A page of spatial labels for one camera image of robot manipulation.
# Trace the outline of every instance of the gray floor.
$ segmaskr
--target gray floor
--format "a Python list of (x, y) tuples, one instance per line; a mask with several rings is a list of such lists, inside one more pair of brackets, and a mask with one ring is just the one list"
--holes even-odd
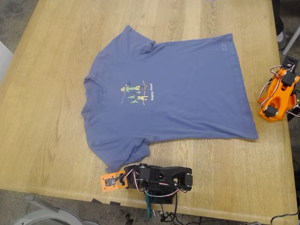
[[(0, 41), (12, 52), (15, 51), (23, 34), (26, 24), (38, 0), (0, 0)], [(300, 25), (300, 2), (297, 0), (283, 0), (281, 16), (285, 24), (285, 32), (290, 36)], [(288, 53), (300, 60), (300, 38), (298, 38)], [(300, 119), (293, 119), (289, 123), (293, 159), (300, 162)], [(0, 225), (11, 225), (19, 217), (32, 211), (35, 207), (23, 200), (24, 194), (0, 190)], [(83, 220), (91, 220), (101, 225), (125, 224), (125, 215), (129, 213), (135, 220), (134, 224), (158, 225), (162, 224), (159, 218), (146, 218), (146, 211), (129, 207), (106, 205), (101, 203), (81, 202), (75, 200), (41, 196), (56, 207), (67, 209), (77, 214)], [(186, 224), (199, 221), (199, 217), (178, 214), (178, 219)], [(207, 225), (238, 225), (235, 221), (206, 222)]]

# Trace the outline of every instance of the wooden table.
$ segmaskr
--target wooden table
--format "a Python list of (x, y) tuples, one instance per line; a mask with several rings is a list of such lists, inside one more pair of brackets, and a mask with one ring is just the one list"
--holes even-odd
[(294, 213), (287, 122), (257, 115), (259, 91), (279, 63), (273, 20), (270, 0), (40, 0), (0, 87), (0, 188), (146, 207), (134, 189), (101, 192), (106, 165), (89, 150), (81, 117), (83, 78), (129, 24), (158, 43), (233, 33), (237, 48), (259, 139), (152, 144), (142, 162), (193, 169), (178, 212), (265, 224)]

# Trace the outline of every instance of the t-shirt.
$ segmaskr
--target t-shirt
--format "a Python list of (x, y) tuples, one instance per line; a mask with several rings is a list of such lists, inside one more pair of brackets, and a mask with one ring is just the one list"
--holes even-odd
[(232, 34), (156, 44), (126, 26), (84, 85), (87, 142), (108, 172), (153, 142), (257, 138)]

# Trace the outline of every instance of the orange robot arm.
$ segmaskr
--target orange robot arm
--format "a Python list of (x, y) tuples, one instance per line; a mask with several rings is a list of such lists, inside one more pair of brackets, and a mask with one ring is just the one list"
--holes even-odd
[(296, 95), (293, 90), (299, 79), (299, 76), (289, 70), (279, 69), (264, 96), (258, 99), (261, 104), (258, 115), (269, 122), (283, 120), (285, 112), (296, 105)]

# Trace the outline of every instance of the t-shirt tag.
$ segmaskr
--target t-shirt tag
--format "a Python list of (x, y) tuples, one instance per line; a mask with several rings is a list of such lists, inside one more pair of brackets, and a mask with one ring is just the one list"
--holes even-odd
[(225, 44), (222, 44), (222, 51), (226, 52), (227, 51), (227, 46)]

